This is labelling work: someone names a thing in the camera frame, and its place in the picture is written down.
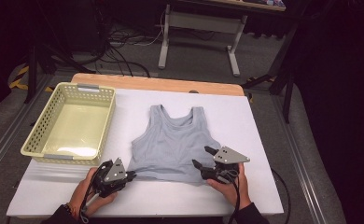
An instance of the plastic basket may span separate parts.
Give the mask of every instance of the plastic basket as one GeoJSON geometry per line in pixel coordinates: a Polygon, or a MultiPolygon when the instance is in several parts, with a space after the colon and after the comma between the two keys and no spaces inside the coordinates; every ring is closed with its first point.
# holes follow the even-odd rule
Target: plastic basket
{"type": "Polygon", "coordinates": [[[97,166],[114,108],[114,88],[59,83],[21,154],[41,162],[97,166]]]}

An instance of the white tabletop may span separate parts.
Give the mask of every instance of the white tabletop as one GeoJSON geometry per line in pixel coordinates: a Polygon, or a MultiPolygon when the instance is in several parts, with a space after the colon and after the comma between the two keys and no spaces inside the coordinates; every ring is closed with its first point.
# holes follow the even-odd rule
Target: white tabletop
{"type": "MultiPolygon", "coordinates": [[[[172,118],[183,117],[193,106],[202,106],[212,137],[250,158],[245,164],[249,195],[264,215],[283,213],[273,175],[252,111],[244,96],[192,94],[168,91],[117,90],[102,161],[121,157],[127,168],[131,142],[146,129],[151,105],[164,105],[172,118]]],[[[7,215],[47,217],[70,200],[77,183],[90,167],[29,164],[7,215]]],[[[207,185],[134,180],[97,217],[225,216],[232,212],[223,196],[207,185]]]]}

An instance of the sleeve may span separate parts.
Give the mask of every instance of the sleeve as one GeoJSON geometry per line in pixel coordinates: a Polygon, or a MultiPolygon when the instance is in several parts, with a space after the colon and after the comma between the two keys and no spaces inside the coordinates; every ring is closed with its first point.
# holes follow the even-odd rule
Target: sleeve
{"type": "Polygon", "coordinates": [[[56,212],[46,220],[43,220],[41,224],[78,224],[78,222],[68,214],[68,212],[60,206],[56,212]]]}
{"type": "Polygon", "coordinates": [[[238,224],[270,224],[254,203],[238,211],[235,219],[238,224]]]}

